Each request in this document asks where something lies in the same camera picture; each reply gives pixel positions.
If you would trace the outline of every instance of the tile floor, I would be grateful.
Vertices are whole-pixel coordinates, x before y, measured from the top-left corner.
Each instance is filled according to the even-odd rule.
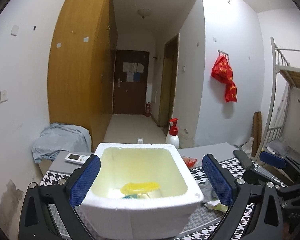
[[[151,117],[144,115],[114,114],[103,142],[165,144],[166,136]]]

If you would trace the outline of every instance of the white foam container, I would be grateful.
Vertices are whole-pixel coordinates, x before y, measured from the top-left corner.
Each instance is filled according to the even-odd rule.
[[[101,170],[81,207],[102,237],[150,240],[178,235],[203,195],[173,145],[101,143]],[[122,199],[126,183],[155,181],[150,199]]]

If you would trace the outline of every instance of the wooden cabinet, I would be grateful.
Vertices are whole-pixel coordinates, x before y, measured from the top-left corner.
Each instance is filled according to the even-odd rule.
[[[112,0],[65,0],[50,49],[50,122],[85,127],[93,149],[103,141],[112,115],[117,38]]]

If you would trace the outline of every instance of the door handle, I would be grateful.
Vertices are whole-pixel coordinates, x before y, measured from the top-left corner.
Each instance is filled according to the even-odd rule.
[[[120,80],[120,78],[118,78],[118,87],[120,87],[120,83],[123,82]]]

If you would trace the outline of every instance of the fire extinguisher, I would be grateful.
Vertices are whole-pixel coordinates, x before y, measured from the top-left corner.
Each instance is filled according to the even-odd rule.
[[[151,111],[151,103],[148,102],[146,104],[146,117],[149,117],[151,115],[150,111]]]

